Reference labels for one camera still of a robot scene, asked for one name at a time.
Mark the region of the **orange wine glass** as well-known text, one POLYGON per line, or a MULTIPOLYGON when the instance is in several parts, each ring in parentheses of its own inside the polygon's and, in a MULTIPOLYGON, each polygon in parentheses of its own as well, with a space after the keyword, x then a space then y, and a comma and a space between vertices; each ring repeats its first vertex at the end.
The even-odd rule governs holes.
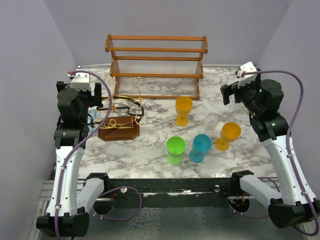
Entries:
POLYGON ((230 143, 234 142, 241 134, 241 127, 235 122, 227 122, 220 131, 220 137, 214 142, 217 150, 224 152, 230 147, 230 143))
POLYGON ((188 96, 180 96, 175 101, 175 110, 177 116, 175 118, 175 123, 180 126, 184 127, 189 123, 188 115, 191 112, 193 107, 193 101, 188 96))

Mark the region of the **gold wire wine glass rack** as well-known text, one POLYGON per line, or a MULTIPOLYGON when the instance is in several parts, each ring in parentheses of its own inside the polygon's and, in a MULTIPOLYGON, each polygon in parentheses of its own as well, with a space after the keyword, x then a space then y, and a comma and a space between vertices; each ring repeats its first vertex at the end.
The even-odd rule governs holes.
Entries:
MULTIPOLYGON (((112 99, 115 101, 122 101, 127 102, 128 104, 136 105, 138 107, 138 111, 132 112, 128 105, 117 106, 116 104, 113 104, 110 113, 115 113, 117 115, 109 116, 105 123, 97 131, 97 135, 101 140, 105 142, 133 140, 140 135, 140 126, 145 125, 148 121, 142 105, 143 98, 141 91, 138 87, 138 84, 141 84, 142 82, 143 79, 139 76, 134 77, 132 80, 133 86, 138 91, 137 99, 124 95, 112 96, 112 99)), ((101 123, 104 115, 109 109, 104 107, 102 104, 102 106, 96 107, 96 110, 101 112, 101 123)))

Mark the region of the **blue plastic wine glass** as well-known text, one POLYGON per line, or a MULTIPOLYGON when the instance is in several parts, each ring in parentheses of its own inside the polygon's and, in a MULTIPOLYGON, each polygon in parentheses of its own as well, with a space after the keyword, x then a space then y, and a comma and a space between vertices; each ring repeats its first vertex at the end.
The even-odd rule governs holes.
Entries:
POLYGON ((192 150, 189 153, 190 160, 193 163, 201 163, 205 155, 211 150, 212 145, 212 140, 208 135, 196 135, 192 142, 192 150))

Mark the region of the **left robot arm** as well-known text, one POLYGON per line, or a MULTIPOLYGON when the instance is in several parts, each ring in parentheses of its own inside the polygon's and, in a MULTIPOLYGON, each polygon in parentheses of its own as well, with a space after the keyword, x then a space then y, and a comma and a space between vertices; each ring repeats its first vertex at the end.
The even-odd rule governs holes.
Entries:
POLYGON ((57 107, 59 122, 54 133, 55 175, 51 198, 36 227, 51 238, 84 237, 89 228, 89 213, 98 197, 111 190, 106 173, 91 173, 80 192, 78 176, 89 132, 89 108, 102 105, 102 85, 76 89, 59 81, 57 107))

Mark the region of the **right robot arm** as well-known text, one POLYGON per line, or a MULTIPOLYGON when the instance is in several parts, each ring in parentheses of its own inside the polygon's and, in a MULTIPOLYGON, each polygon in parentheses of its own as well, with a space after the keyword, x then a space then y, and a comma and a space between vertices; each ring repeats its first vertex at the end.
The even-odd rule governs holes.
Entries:
POLYGON ((282 86, 272 79, 255 80, 242 87, 238 82, 220 88, 223 103, 243 103, 251 114, 251 126, 257 134, 275 168, 281 191, 260 181, 250 170, 234 172, 230 191, 240 196, 248 193, 268 211, 272 223, 279 229, 307 223, 320 215, 320 201, 312 193, 307 181, 300 187, 295 173, 300 172, 293 142, 286 142, 289 125, 278 109, 284 97, 282 86))

